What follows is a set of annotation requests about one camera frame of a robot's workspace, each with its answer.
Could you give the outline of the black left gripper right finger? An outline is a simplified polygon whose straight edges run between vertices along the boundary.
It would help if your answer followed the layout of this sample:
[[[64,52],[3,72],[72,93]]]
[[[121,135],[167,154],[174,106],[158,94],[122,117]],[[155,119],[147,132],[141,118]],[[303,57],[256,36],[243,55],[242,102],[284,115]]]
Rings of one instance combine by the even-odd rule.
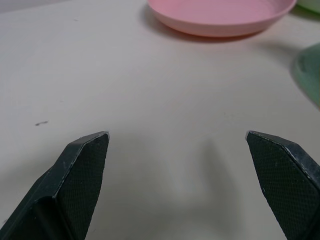
[[[320,165],[297,143],[248,131],[263,196],[287,240],[320,240]]]

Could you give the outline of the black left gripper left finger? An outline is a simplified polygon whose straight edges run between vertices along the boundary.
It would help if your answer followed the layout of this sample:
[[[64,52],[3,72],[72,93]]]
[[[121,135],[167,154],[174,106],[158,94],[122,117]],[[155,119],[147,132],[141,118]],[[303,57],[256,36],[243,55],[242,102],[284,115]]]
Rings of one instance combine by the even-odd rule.
[[[109,140],[101,131],[70,142],[0,228],[0,240],[85,240]]]

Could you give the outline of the green object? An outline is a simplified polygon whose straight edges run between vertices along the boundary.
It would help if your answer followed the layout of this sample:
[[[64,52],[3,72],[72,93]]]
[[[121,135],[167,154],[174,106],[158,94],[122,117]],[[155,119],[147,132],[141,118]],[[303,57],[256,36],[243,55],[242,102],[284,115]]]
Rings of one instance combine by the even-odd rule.
[[[316,14],[320,14],[320,0],[297,0],[297,5]]]

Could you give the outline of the pink plastic plate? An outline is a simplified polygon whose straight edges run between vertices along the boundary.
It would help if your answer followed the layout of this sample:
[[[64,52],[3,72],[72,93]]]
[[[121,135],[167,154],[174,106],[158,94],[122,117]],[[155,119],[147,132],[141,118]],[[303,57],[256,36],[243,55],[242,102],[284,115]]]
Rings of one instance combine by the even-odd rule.
[[[297,0],[147,0],[157,20],[190,35],[231,38],[262,32]]]

